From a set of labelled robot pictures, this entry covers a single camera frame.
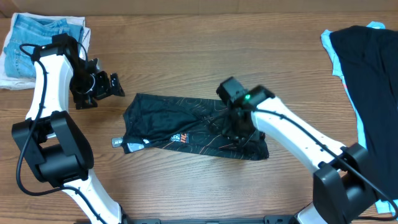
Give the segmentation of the black cycling jersey orange lines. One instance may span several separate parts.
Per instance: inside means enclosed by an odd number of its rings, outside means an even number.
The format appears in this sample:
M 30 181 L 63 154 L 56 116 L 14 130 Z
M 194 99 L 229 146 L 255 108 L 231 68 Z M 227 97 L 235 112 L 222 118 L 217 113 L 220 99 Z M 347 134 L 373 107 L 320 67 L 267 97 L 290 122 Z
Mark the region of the black cycling jersey orange lines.
M 269 157 L 264 133 L 233 134 L 228 107 L 220 100 L 138 93 L 123 118 L 126 133 L 112 144 L 126 154 L 156 147 L 228 159 Z

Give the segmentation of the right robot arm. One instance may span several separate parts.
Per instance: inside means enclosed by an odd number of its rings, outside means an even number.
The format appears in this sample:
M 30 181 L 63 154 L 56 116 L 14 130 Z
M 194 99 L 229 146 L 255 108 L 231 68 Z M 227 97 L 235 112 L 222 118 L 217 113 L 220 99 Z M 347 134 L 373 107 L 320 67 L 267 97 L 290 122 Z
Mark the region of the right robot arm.
M 223 135 L 245 145 L 268 134 L 293 154 L 313 176 L 313 200 L 295 215 L 266 218 L 270 223 L 351 223 L 377 201 L 363 180 L 371 175 L 367 150 L 335 141 L 291 112 L 263 86 L 245 89 L 234 77 L 217 95 L 228 107 Z

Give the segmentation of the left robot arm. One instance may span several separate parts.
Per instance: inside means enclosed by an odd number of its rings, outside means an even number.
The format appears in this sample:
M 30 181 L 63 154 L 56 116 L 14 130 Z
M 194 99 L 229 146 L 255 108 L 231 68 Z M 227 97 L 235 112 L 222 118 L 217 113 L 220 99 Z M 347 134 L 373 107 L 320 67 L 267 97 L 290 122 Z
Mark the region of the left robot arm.
M 32 47 L 29 57 L 36 70 L 32 105 L 25 121 L 12 126 L 12 137 L 21 151 L 17 185 L 31 196 L 65 192 L 90 223 L 129 223 L 97 178 L 91 146 L 68 112 L 70 97 L 82 110 L 125 93 L 117 74 L 102 71 L 98 59 L 80 58 L 81 47 L 68 34 Z

